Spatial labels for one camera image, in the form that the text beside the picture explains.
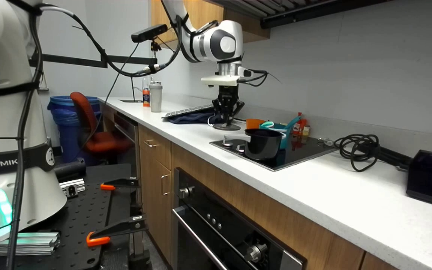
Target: red chair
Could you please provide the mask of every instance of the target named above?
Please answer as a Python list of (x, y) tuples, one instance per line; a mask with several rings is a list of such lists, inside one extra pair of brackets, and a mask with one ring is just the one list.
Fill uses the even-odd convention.
[(83, 148), (96, 159), (107, 159), (114, 162), (120, 154), (134, 147), (122, 132), (99, 130), (98, 118), (87, 97), (80, 93), (71, 93), (71, 99), (75, 103), (78, 118), (81, 123), (80, 142)]

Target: oven handle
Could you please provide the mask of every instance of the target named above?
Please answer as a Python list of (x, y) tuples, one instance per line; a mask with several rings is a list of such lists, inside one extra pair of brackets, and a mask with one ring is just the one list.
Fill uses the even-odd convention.
[(197, 240), (200, 247), (210, 256), (210, 259), (218, 264), (218, 268), (228, 270), (228, 267), (219, 261), (219, 258), (213, 253), (213, 250), (198, 237), (198, 234), (186, 223), (186, 220), (180, 216), (180, 211), (188, 210), (188, 207), (176, 207), (173, 208), (174, 216), (179, 219), (179, 222), (183, 225), (183, 228)]

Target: oven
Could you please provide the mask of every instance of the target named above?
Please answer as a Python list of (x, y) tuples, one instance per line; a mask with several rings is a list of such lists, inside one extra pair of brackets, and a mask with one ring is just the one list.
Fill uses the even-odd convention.
[(284, 247), (183, 169), (176, 169), (177, 270), (303, 270)]

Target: white container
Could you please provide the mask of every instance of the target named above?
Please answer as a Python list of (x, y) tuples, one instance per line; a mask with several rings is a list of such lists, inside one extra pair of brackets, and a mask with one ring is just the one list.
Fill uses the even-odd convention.
[(152, 111), (161, 112), (162, 106), (162, 84), (161, 81), (152, 81), (150, 82), (150, 93), (152, 93)]

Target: range hood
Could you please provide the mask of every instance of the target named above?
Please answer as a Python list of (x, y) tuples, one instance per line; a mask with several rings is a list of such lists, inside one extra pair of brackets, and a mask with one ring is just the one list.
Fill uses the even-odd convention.
[(357, 9), (387, 0), (210, 0), (228, 9), (251, 13), (263, 28)]

